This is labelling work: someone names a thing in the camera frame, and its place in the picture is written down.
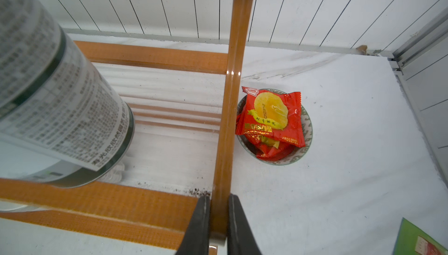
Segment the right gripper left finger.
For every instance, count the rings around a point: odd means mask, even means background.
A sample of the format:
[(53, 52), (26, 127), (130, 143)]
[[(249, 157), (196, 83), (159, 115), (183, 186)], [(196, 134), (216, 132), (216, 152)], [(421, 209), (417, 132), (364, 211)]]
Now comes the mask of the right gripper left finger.
[(190, 223), (175, 255), (209, 254), (210, 212), (211, 198), (208, 195), (203, 195), (197, 201)]

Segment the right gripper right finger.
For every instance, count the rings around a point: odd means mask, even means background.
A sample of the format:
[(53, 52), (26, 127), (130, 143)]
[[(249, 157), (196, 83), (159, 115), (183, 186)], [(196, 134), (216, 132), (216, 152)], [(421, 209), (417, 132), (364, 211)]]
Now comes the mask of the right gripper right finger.
[(227, 253), (229, 255), (262, 255), (239, 197), (231, 194), (228, 206)]

